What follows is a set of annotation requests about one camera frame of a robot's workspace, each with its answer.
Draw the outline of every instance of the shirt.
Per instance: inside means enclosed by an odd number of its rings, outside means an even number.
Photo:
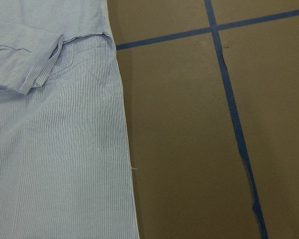
[[[139,239],[106,2],[1,1],[0,239]]]

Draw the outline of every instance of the floor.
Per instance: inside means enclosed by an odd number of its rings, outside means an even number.
[[[299,0],[108,4],[141,239],[299,239]]]

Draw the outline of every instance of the pinstripe fabric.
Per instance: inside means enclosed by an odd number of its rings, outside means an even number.
[[[0,91],[0,239],[138,239],[108,17],[65,43],[42,87]]]
[[[42,86],[63,42],[112,37],[107,25],[106,0],[0,0],[0,90],[26,95]]]

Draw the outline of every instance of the brown floor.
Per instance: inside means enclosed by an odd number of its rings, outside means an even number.
[[[212,0],[218,24],[299,9]],[[109,0],[117,45],[209,26],[203,1]],[[270,239],[299,239],[299,16],[220,31]],[[259,239],[211,33],[117,52],[141,239]]]

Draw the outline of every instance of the light blue shirt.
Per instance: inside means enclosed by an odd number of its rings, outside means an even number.
[[[139,239],[104,0],[0,0],[0,239]]]

